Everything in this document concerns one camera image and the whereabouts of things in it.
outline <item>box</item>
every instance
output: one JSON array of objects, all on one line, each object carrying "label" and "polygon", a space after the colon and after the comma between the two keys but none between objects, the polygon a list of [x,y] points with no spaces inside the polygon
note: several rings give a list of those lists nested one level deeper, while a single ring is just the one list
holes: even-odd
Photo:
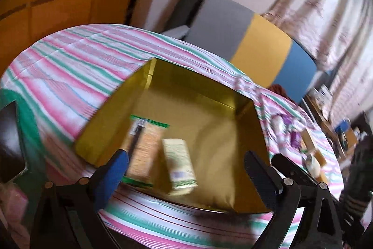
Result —
[{"label": "box", "polygon": [[89,163],[105,164],[121,146],[130,115],[169,124],[163,138],[186,141],[198,186],[191,194],[162,193],[168,180],[164,156],[154,162],[157,198],[205,210],[267,212],[244,169],[244,154],[269,156],[254,103],[191,70],[151,59],[127,79],[87,124],[75,151]]},{"label": "box", "polygon": [[310,134],[310,132],[308,131],[307,128],[305,128],[302,132],[301,132],[301,136],[302,136],[302,140],[307,148],[307,154],[309,153],[313,153],[317,147],[317,145],[315,144],[315,142],[313,141],[312,139],[312,135]]},{"label": "box", "polygon": [[347,151],[345,151],[345,153],[346,153],[346,157],[350,157],[354,155],[355,147],[359,143],[359,141],[354,131],[351,128],[348,128],[348,130],[345,132],[345,135],[346,135],[347,148],[348,148]]},{"label": "box", "polygon": [[179,138],[164,138],[162,144],[171,183],[167,193],[172,195],[191,193],[197,187],[197,181],[187,143]]},{"label": "box", "polygon": [[333,95],[325,85],[322,85],[316,95],[316,104],[319,106],[324,118],[329,117],[329,109],[332,101]]}]

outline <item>tray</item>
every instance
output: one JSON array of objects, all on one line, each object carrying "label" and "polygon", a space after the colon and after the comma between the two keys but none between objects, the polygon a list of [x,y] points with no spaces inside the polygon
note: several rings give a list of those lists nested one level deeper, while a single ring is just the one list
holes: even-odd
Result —
[{"label": "tray", "polygon": [[206,76],[154,58],[93,116],[75,143],[76,153],[95,166],[105,164],[122,145],[131,114],[169,124],[164,138],[187,142],[198,183],[185,196],[162,194],[168,174],[160,153],[153,170],[154,189],[139,191],[204,210],[268,212],[243,165],[248,150],[269,165],[251,99]]}]

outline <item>pink striped fabric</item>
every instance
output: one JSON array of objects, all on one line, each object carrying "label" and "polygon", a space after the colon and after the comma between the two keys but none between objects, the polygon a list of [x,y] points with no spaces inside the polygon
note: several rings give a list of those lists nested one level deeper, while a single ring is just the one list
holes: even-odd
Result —
[{"label": "pink striped fabric", "polygon": [[[21,95],[35,116],[48,179],[66,184],[92,174],[94,169],[72,150],[74,140],[111,93],[153,57],[196,71],[251,98],[270,155],[279,152],[271,117],[286,114],[292,118],[294,130],[309,128],[328,161],[325,171],[331,181],[330,191],[339,197],[343,180],[338,162],[320,128],[300,107],[254,84],[214,54],[123,25],[86,25],[51,34],[23,51],[1,78],[1,88]],[[297,150],[288,149],[287,154],[302,166]],[[298,210],[283,248],[291,243],[301,214]],[[248,248],[271,216],[206,214],[161,202],[125,186],[118,188],[101,212],[109,227],[150,248]]]}]

